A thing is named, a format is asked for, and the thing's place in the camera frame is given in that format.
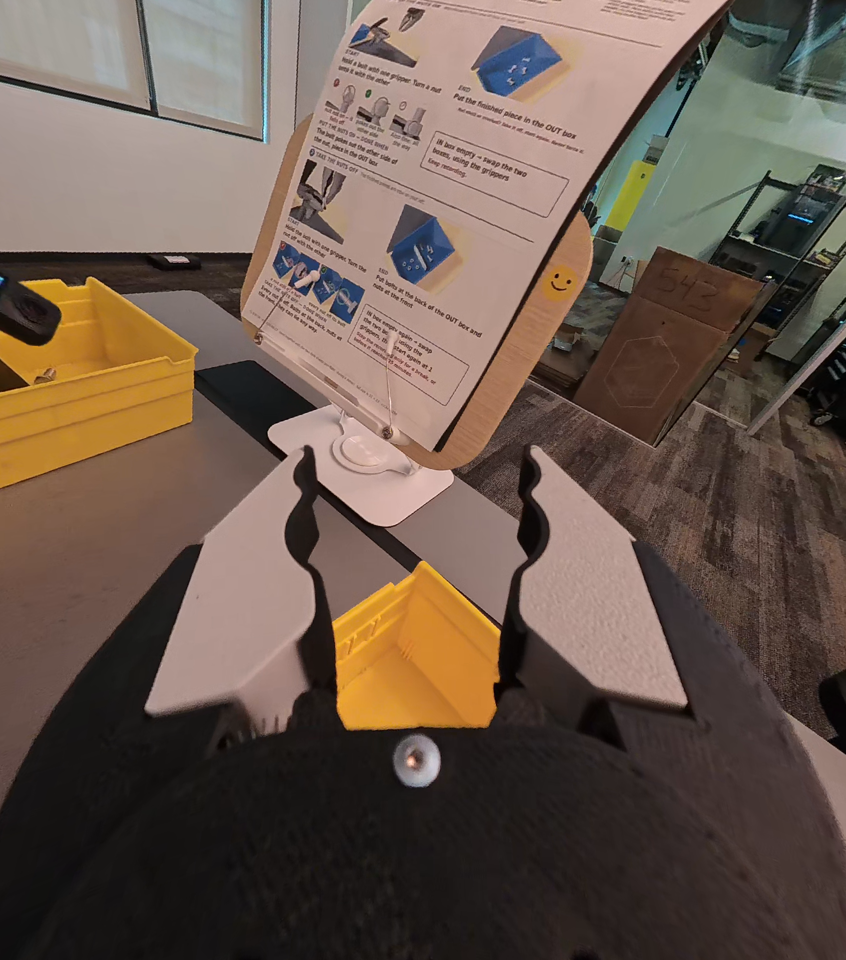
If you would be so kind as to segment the black metal shelf rack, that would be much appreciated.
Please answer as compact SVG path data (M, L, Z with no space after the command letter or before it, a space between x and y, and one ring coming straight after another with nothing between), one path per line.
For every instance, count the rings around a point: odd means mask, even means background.
M773 283L767 309L781 326L846 258L846 174L820 165L802 183L766 172L717 243L709 264Z

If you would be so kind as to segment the cardboard box with hexagon print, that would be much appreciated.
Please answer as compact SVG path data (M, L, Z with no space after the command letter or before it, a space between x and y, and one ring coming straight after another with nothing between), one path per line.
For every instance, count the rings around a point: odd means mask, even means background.
M640 296L629 298L573 402L652 447L728 333Z

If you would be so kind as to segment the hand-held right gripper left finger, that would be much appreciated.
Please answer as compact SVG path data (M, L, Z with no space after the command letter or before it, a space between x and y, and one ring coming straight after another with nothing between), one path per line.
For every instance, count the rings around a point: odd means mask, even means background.
M283 732L297 699L334 692L333 621L311 563L319 540L312 448L285 457L204 537L145 703L162 717L242 711L253 732Z

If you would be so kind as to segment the printed instruction sheet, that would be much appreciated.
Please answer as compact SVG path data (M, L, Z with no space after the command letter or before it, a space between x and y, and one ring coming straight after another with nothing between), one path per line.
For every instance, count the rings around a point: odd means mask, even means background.
M369 2L276 200L242 316L438 450L598 170L715 1Z

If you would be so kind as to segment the frosted glass window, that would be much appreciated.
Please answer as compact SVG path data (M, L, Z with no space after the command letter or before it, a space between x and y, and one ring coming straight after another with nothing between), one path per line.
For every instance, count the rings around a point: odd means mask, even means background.
M264 2L0 1L0 79L264 140L266 18Z

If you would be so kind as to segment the yellow wall panel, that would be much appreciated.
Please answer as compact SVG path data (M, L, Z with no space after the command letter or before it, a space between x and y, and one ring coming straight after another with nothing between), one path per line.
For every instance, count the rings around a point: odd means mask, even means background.
M619 233L624 232L645 189L651 182L656 164L645 160L631 164L620 192L606 218L605 226Z

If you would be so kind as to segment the cardboard box with handwritten mark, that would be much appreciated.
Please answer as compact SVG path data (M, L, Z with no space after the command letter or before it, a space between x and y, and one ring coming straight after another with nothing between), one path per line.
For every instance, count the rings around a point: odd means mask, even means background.
M657 246L631 294L729 333L763 289L757 280Z

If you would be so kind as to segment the yellow plastic bin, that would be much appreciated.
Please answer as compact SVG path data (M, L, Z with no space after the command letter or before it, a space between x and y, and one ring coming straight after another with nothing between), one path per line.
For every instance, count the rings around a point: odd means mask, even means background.
M233 705L147 715L189 581L185 549L78 674L0 810L0 958L18 958L49 908L132 813L189 767L251 737ZM420 562L333 623L338 712L350 729L483 726L500 630Z
M97 278L25 285L62 320L46 345L0 331L0 359L30 384L0 392L0 489L191 422L194 345ZM49 367L57 380L34 386Z

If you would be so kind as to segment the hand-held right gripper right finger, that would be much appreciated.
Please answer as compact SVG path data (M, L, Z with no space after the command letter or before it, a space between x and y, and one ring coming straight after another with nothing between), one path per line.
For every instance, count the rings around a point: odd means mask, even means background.
M610 704L681 714L689 697L637 544L536 444L525 448L496 704L516 696L584 731Z

